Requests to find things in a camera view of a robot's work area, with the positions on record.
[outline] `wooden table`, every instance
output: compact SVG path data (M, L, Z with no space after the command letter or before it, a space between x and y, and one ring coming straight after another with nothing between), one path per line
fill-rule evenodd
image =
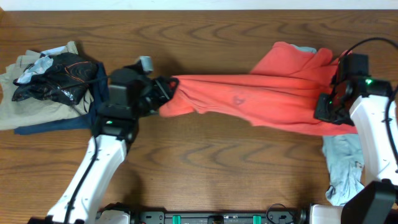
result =
M277 41L327 47L339 55L358 41L398 39L396 11L6 12L0 73L27 49L80 44L109 72L150 55L156 75L247 73ZM398 81L396 52L369 43L375 77ZM44 217L72 179L89 131L31 136L0 132L0 223ZM186 210L265 210L325 203L328 171L320 137L251 127L217 113L140 120L103 205Z

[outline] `green connector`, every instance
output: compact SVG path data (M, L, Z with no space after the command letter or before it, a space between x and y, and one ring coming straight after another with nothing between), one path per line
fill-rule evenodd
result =
M173 215L173 224L181 224L181 216Z
M261 216L253 215L253 224L261 224Z

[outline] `black garment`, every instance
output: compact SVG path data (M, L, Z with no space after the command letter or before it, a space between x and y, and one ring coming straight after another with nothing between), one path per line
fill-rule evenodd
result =
M34 75L29 83L19 85L12 101L22 101L30 97L38 100L52 100L65 105L77 105L86 93L88 85L80 85L59 90L92 80L97 73L95 63L87 61L77 54L63 53L53 56L53 64L43 75Z
M106 77L104 65L102 63L97 63L97 66L98 72L95 78ZM92 83L89 90L94 98L94 103L90 105L90 111L87 114L77 118L61 119L43 124L19 127L14 129L14 134L27 135L58 130L89 129L90 127L88 126L87 121L90 121L90 125L94 125L98 110L100 110L101 105L105 101L109 100L108 81L106 79L102 79L99 82Z

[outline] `black cable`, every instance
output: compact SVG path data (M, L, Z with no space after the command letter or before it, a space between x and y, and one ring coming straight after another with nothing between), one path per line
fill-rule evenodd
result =
M381 41L387 42L388 44L391 44L391 45L394 46L396 49L398 49L397 43L395 43L393 40L390 40L390 39L387 39L387 38L384 38L384 37L372 37L372 38L364 39L364 40L358 42L357 44L355 44L354 46L352 46L351 48L349 48L349 49L343 54L343 57L344 57L344 56L347 56L347 55L348 55L351 51L353 51L357 46L362 45L362 44L364 44L364 43L366 43L366 42L369 42L369 41L374 41L374 40L381 40Z
M369 42L369 41L374 41L374 40L381 40L381 41L387 42L388 44L392 45L393 47L395 47L398 50L398 44L395 43L393 40L390 40L390 39L387 39L387 38L383 38L383 37L373 37L373 38L364 39L364 40L358 42L357 44L353 45L350 49L348 49L344 53L343 57L347 56L357 46L362 45L362 44L364 44L366 42ZM387 135L388 135L388 139L390 141L392 153L394 154L396 162L398 163L398 152L397 152L396 145L394 143L394 138L392 137L391 127L390 127L391 119L389 117L390 105L395 100L397 91L398 91L398 85L397 85L397 88L394 90L394 92L389 97L389 101L387 102L387 106L386 106L385 113L384 113L384 120L386 122Z
M75 105L72 104L71 107L76 111L76 113L78 113L78 115L79 115L80 117L83 116L83 114L82 114L80 111L78 111L78 110L76 109ZM96 159L97 159L97 157L98 157L98 145L97 145L97 141L96 141L96 139L95 139L95 136L94 136L94 134L93 134L93 129L92 129L92 127L91 127L91 124L90 124L90 122L89 122L87 119L83 119L83 120L87 123L88 127L90 127L91 135L92 135L92 137L94 138L94 149L95 149L95 150L94 150L94 155L93 155L93 157L91 158L91 161L90 161L90 163L88 164L88 167L87 167L85 173L82 175L82 177L81 177L79 183L77 184L77 186L76 186L76 188L75 188L75 191L73 192L72 196L70 197L70 201L69 201L69 203L68 203L68 207L67 207L67 211L66 211L66 213L65 213L65 219L64 219L64 221L63 221L63 224L68 224L69 218L70 218L70 212L72 211L72 209L74 209L74 208L73 208L73 204L75 203L76 196L77 196L77 194L78 194L78 192L79 192L79 190L80 190L80 187L83 185L83 183L84 183L84 181L85 181L85 179L86 179L86 177L87 177L89 171L90 171L91 168L93 167L94 162L96 161Z
M384 112L384 122L386 122L387 135L388 135L388 140L390 141L392 152L394 153L394 157L396 158L396 161L398 163L398 152L397 152L396 145L394 144L394 138L392 137L391 127L390 127L390 122L392 120L389 117L390 106L391 106L391 103L396 99L397 92L398 92L398 85L397 85L396 89L394 90L394 92L392 92L392 94L389 97L389 100L387 102L387 106L386 106L386 109Z
M276 223L274 223L274 221L272 221L272 220L268 217L268 211L269 211L273 206L275 206L275 205L279 205L279 206L282 206L282 207L286 208L286 206L285 206L285 205L282 205L281 203L275 203L275 204L272 204L272 205L267 209L266 218L267 218L268 221L270 221L272 224L276 224ZM286 212L288 212L288 213L293 217L293 222L294 222L295 215L293 215L293 214L292 214L290 211L288 211L288 210L286 210Z

